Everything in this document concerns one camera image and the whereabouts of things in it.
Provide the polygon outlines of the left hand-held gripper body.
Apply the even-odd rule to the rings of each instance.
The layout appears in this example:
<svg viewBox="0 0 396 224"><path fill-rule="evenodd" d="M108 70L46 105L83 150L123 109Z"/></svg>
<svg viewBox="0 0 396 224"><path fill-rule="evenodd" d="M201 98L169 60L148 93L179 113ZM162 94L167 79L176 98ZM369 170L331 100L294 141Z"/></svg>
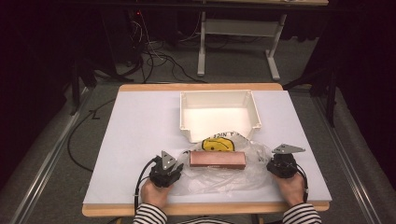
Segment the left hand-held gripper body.
<svg viewBox="0 0 396 224"><path fill-rule="evenodd" d="M173 173L180 164L177 160L165 151L162 151L161 157L157 156L155 165L151 168L149 179L159 188L168 188L173 185Z"/></svg>

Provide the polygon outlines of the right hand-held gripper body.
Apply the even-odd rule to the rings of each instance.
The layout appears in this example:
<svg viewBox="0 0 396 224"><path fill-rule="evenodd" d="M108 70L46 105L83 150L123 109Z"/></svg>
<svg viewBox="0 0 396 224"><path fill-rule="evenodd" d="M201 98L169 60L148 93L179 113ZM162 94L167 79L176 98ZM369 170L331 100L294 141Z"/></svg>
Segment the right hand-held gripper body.
<svg viewBox="0 0 396 224"><path fill-rule="evenodd" d="M281 144L272 150L274 157L267 163L267 170L280 178L291 178L298 171L293 153L305 152L304 148Z"/></svg>

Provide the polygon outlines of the brown rectangular box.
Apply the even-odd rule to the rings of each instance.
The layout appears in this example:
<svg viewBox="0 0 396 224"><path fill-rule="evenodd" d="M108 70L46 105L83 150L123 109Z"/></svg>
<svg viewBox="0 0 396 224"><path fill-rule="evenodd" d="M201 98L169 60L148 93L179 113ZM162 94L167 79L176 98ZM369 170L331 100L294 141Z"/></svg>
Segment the brown rectangular box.
<svg viewBox="0 0 396 224"><path fill-rule="evenodd" d="M192 151L190 167L211 167L243 170L247 165L244 152Z"/></svg>

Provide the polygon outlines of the white plastic bin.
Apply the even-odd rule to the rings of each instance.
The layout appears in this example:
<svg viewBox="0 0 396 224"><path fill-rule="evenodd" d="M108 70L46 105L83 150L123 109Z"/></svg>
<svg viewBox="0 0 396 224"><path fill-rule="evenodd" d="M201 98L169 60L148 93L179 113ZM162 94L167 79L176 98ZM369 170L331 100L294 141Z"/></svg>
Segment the white plastic bin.
<svg viewBox="0 0 396 224"><path fill-rule="evenodd" d="M179 129L191 143L227 132L251 139L262 127L251 90L182 91L179 114Z"/></svg>

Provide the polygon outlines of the person's left hand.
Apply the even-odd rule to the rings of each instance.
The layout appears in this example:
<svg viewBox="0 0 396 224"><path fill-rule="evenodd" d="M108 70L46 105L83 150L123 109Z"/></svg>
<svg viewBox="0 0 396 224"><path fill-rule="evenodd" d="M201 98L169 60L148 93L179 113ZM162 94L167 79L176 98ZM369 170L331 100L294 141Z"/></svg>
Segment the person's left hand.
<svg viewBox="0 0 396 224"><path fill-rule="evenodd" d="M171 189L172 187L159 188L148 179L141 189L142 202L154 205L158 208L164 208L167 204L168 194Z"/></svg>

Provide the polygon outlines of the person's right hand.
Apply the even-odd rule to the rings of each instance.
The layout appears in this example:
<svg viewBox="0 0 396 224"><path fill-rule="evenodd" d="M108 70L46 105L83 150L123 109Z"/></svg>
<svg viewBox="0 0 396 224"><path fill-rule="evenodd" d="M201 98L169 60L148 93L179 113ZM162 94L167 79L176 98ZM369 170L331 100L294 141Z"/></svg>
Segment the person's right hand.
<svg viewBox="0 0 396 224"><path fill-rule="evenodd" d="M290 207L304 202L304 179L299 174L295 174L291 178L280 178L273 175L273 178Z"/></svg>

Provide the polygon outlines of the wooden table with white top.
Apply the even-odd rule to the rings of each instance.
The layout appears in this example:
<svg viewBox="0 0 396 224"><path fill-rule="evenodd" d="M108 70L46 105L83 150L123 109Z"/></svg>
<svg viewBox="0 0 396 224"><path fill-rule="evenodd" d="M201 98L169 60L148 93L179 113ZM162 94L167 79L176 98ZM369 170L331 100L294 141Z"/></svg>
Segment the wooden table with white top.
<svg viewBox="0 0 396 224"><path fill-rule="evenodd" d="M262 119L256 141L268 147L287 143L302 147L297 162L308 176L309 197L319 211L331 195L309 146L290 95L277 83L230 83L213 90L252 90ZM179 130L179 95L188 84L132 84L119 88L100 147L82 213L86 217L129 217L134 214L134 188L144 166L166 150L177 155L190 143ZM170 216L237 215L283 212L287 208L276 186L228 195L172 196Z"/></svg>

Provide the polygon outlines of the black metal stand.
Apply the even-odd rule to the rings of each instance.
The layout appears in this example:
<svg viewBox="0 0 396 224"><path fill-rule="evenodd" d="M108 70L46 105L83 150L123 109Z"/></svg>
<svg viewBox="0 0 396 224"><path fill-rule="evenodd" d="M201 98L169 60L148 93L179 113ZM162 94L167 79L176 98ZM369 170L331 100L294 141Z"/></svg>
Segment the black metal stand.
<svg viewBox="0 0 396 224"><path fill-rule="evenodd" d="M294 79L290 83L282 86L286 91L293 89L294 87L310 84L310 94L314 97L322 95L326 96L326 107L325 107L325 118L334 126L333 114L335 107L335 92L336 92L336 79L337 79L337 68L323 67L319 68L314 72L303 74L301 77Z"/></svg>
<svg viewBox="0 0 396 224"><path fill-rule="evenodd" d="M75 59L71 67L71 92L72 92L72 100L73 100L73 109L71 111L71 114L75 115L81 106L81 101L80 101L81 93L79 87L80 80L82 80L82 82L86 87L94 88L97 84L95 75L97 71L100 71L118 81L133 82L134 80L132 78L127 78L127 76L131 75L139 68L140 66L136 65L127 72L123 74L119 74L116 69L111 70L105 68L104 66L95 63L92 60L84 59L84 58Z"/></svg>

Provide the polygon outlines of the metal floor rail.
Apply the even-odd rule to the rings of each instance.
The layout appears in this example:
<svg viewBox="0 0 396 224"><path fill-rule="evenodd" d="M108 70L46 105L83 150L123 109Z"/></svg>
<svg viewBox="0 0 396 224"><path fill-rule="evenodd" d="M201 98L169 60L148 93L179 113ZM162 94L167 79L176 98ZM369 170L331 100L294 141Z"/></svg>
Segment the metal floor rail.
<svg viewBox="0 0 396 224"><path fill-rule="evenodd" d="M347 183L353 192L360 210L362 211L364 219L366 220L367 224L381 224L381 221L378 219L377 213L373 208L373 204L367 193L366 187L361 182L356 169L348 157L346 149L344 148L338 133L326 118L326 109L324 104L317 97L314 97L312 101L326 126L333 144L335 145L337 158L341 162L341 168L344 172L344 175L346 176Z"/></svg>
<svg viewBox="0 0 396 224"><path fill-rule="evenodd" d="M64 142L78 120L80 108L74 106L72 91L66 93L66 104L34 141L9 181L13 189L9 196L19 196L19 199L7 224L27 223L63 152Z"/></svg>

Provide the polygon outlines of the white metal desk frame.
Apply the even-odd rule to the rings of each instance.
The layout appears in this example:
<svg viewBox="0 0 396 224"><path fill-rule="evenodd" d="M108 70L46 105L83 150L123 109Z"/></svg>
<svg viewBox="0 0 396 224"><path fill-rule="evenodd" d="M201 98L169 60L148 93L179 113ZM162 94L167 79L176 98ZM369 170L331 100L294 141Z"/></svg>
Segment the white metal desk frame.
<svg viewBox="0 0 396 224"><path fill-rule="evenodd" d="M278 6L278 7L326 7L329 0L199 0L205 6L210 3L238 3L252 4L257 7ZM242 19L208 19L206 12L201 12L201 32L200 49L198 54L197 76L205 75L205 37L207 35L236 35L269 37L272 39L272 46L264 50L270 75L272 80L279 81L280 75L276 67L274 58L276 47L283 32L287 19L287 13L281 13L276 21L247 21Z"/></svg>

